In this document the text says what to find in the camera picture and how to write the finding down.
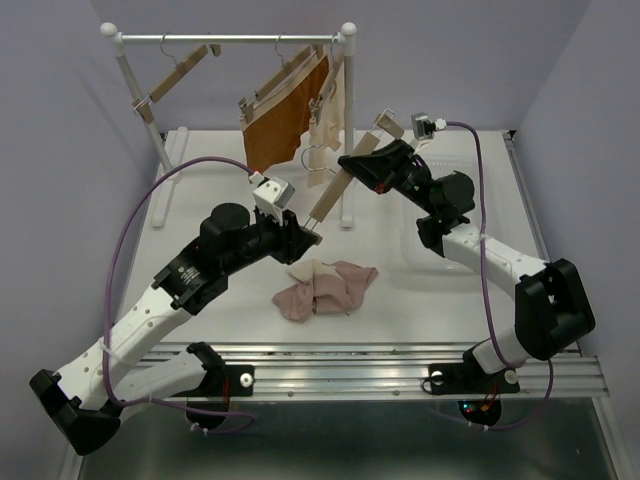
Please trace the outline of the pink underwear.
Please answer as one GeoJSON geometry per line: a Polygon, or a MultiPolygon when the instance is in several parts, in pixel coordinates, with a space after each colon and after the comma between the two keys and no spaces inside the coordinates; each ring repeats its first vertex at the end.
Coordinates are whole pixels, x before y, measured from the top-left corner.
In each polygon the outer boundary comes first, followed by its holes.
{"type": "Polygon", "coordinates": [[[297,323],[312,316],[349,315],[362,306],[378,274],[375,267],[346,261],[307,260],[289,268],[294,284],[276,293],[272,302],[285,319],[297,323]]]}

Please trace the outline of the brown orange underwear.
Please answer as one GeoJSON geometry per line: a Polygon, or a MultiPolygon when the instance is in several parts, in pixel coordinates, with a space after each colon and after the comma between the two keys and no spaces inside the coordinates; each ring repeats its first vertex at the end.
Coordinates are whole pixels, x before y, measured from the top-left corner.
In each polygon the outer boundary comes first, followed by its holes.
{"type": "Polygon", "coordinates": [[[309,129],[309,102],[317,99],[328,74],[327,55],[313,53],[273,93],[253,107],[244,105],[240,126],[251,170],[264,173],[273,165],[293,160],[301,136],[309,129]]]}

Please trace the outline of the beige clip hanger brown underwear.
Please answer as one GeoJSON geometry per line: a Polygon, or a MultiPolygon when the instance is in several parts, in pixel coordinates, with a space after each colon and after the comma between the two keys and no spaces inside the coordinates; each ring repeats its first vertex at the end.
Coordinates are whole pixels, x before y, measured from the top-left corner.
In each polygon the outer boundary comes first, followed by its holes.
{"type": "Polygon", "coordinates": [[[310,64],[312,59],[321,60],[325,54],[325,48],[322,44],[305,46],[288,60],[279,53],[278,43],[274,45],[274,50],[281,59],[281,66],[268,80],[254,90],[250,100],[245,97],[239,100],[238,106],[241,112],[241,120],[250,122],[254,116],[255,103],[260,103],[274,92],[277,92],[289,83],[304,66],[310,64]]]}

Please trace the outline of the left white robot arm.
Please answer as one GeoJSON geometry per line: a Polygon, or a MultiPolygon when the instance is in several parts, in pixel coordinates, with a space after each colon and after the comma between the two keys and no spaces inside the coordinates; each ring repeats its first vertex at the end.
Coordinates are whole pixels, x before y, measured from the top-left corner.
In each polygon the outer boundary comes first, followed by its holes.
{"type": "Polygon", "coordinates": [[[104,446],[148,404],[169,405],[179,394],[251,395],[253,367],[228,367],[205,342],[145,371],[134,369],[171,331],[221,296],[231,275],[266,257],[291,265],[320,242],[290,210],[276,220],[236,203],[217,206],[119,321],[72,362],[38,371],[31,390],[81,456],[104,446]]]}

